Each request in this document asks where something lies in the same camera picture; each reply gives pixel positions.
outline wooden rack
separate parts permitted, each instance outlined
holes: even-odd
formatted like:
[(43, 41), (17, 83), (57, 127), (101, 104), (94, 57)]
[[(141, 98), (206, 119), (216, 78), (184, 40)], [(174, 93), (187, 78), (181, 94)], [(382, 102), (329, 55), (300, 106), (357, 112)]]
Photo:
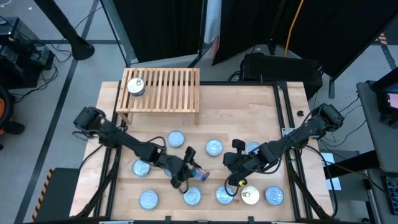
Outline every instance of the wooden rack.
[[(132, 96), (127, 83), (141, 78), (146, 83), (142, 96)], [(193, 113), (199, 123), (199, 68), (125, 68), (116, 112), (126, 123), (133, 113)]]

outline gray floor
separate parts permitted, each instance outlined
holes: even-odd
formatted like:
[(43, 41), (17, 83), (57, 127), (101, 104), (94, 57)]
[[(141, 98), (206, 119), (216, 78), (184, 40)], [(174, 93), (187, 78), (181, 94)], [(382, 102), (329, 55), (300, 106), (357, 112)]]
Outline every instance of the gray floor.
[[(56, 1), (72, 25), (76, 25), (89, 12), (93, 0)], [(33, 0), (14, 0), (5, 8), (0, 8), (2, 16), (20, 17), (41, 39), (61, 39), (62, 36), (44, 16)], [(77, 29), (83, 32), (85, 22)], [(99, 10), (93, 19), (87, 39), (113, 40), (109, 24), (104, 12)], [(122, 76), (124, 62), (117, 45), (95, 45), (96, 52), (92, 58), (77, 63), (70, 89), (55, 130), (49, 152), (44, 162), (41, 175), (29, 208), (25, 222), (30, 220), (35, 203), (39, 197), (47, 171), (52, 167), (78, 167), (83, 157), (85, 142), (71, 135), (74, 130), (72, 122), (84, 106), (94, 106), (98, 98), (101, 82), (118, 81)], [(398, 60), (398, 47), (389, 46), (392, 56)], [(268, 54), (266, 46), (256, 47), (256, 51)], [(277, 55), (282, 55), (283, 49), (277, 49)], [(62, 59), (64, 54), (55, 52)], [(201, 68), (202, 80), (225, 80), (239, 68), (245, 52), (236, 55), (227, 62), (211, 67), (211, 60), (202, 59), (197, 67)], [(186, 67), (195, 55), (161, 60), (135, 65), (137, 67)], [(15, 107), (15, 119), (24, 123), (26, 129), (19, 136), (0, 136), (5, 148), (0, 152), (0, 223), (12, 223), (15, 220), (21, 200), (32, 175), (37, 156), (42, 147), (44, 137), (49, 128), (61, 89), (70, 72), (72, 59), (64, 63), (55, 63), (58, 67), (58, 78), (46, 90), (37, 91)], [(344, 108), (356, 98), (355, 84), (366, 80), (377, 80), (389, 72), (391, 68), (380, 46), (372, 45), (340, 76), (336, 81), (336, 98), (328, 99), (327, 78), (324, 76), (324, 86), (318, 92), (315, 105), (323, 102), (333, 103), (338, 109)], [(335, 133), (335, 138), (341, 142), (346, 134), (358, 127), (364, 121), (361, 108), (355, 109), (346, 119), (345, 125)], [(352, 134), (338, 149), (366, 152), (373, 148), (366, 125)], [(338, 217), (347, 221), (358, 221), (366, 216), (366, 208), (361, 202), (339, 201)]]

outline black office chair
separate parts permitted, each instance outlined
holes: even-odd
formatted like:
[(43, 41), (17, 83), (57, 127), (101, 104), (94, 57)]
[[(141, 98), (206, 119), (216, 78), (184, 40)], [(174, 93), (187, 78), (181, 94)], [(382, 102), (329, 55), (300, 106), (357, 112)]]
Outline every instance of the black office chair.
[(14, 96), (0, 85), (0, 134), (20, 134), (25, 129), (24, 125), (11, 120), (14, 112), (14, 100)]

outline black curtain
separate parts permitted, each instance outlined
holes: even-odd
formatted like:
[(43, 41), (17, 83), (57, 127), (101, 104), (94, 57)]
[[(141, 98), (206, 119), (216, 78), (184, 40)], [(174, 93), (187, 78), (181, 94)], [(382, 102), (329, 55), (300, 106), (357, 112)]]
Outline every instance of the black curtain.
[(202, 0), (114, 0), (139, 62), (197, 54)]
[[(280, 0), (223, 1), (220, 47), (213, 64), (273, 38), (285, 46), (299, 0), (286, 0), (279, 25), (270, 37)], [(289, 50), (318, 60), (325, 73), (338, 77), (398, 13), (398, 1), (304, 0), (290, 37)]]

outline wooden tabletop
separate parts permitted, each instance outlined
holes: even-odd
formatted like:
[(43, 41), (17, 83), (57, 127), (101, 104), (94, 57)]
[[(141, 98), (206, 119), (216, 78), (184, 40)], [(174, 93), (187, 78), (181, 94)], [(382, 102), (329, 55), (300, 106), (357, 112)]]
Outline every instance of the wooden tabletop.
[[(117, 93), (117, 82), (104, 82), (99, 93), (97, 108), (103, 110), (111, 119)], [(302, 83), (288, 83), (290, 102), (295, 125), (299, 126), (304, 117), (298, 117), (297, 111), (309, 112), (307, 98)], [(283, 93), (280, 90), (284, 120), (287, 125)], [(246, 221), (253, 216), (255, 221), (294, 221), (289, 181), (284, 159), (280, 169), (272, 175), (252, 174), (247, 177), (248, 185), (255, 186), (261, 193), (260, 201), (247, 205), (239, 194), (232, 203), (222, 205), (216, 201), (215, 191), (223, 185), (229, 171), (223, 165), (223, 156), (211, 157), (206, 153), (205, 144), (209, 139), (219, 139), (223, 143), (223, 152), (235, 151), (231, 141), (235, 138), (247, 143), (263, 143), (281, 138), (280, 127), (275, 108), (274, 91), (271, 86), (201, 86), (200, 124), (194, 123), (190, 114), (140, 113), (135, 114), (129, 125), (128, 133), (146, 141), (155, 136), (167, 137), (173, 130), (185, 135), (185, 142), (179, 149), (168, 148), (169, 154), (183, 157), (187, 146), (193, 147), (197, 154), (195, 161), (211, 174), (206, 182), (191, 180), (190, 185), (201, 190), (201, 202), (196, 206), (184, 203), (182, 195), (170, 185), (170, 179), (163, 170), (152, 168), (150, 174), (140, 178), (132, 173), (132, 164), (137, 159), (134, 153), (124, 147), (121, 154), (118, 181), (113, 202), (112, 219), (164, 220), (170, 215), (172, 220), (212, 220)], [(311, 146), (317, 148), (315, 141)], [(85, 156), (98, 147), (97, 140), (87, 144)], [(70, 215), (76, 215), (98, 188), (105, 149), (88, 159), (83, 166), (76, 187)], [(303, 167), (309, 191), (328, 213), (333, 213), (331, 200), (326, 187), (325, 175), (319, 155), (303, 150)], [(282, 205), (271, 206), (263, 197), (264, 190), (276, 185), (285, 195)], [(138, 201), (145, 190), (154, 190), (159, 196), (155, 210), (143, 210)], [(302, 194), (297, 188), (300, 200), (301, 216), (305, 217)], [(104, 193), (100, 214), (104, 214), (108, 191)]]

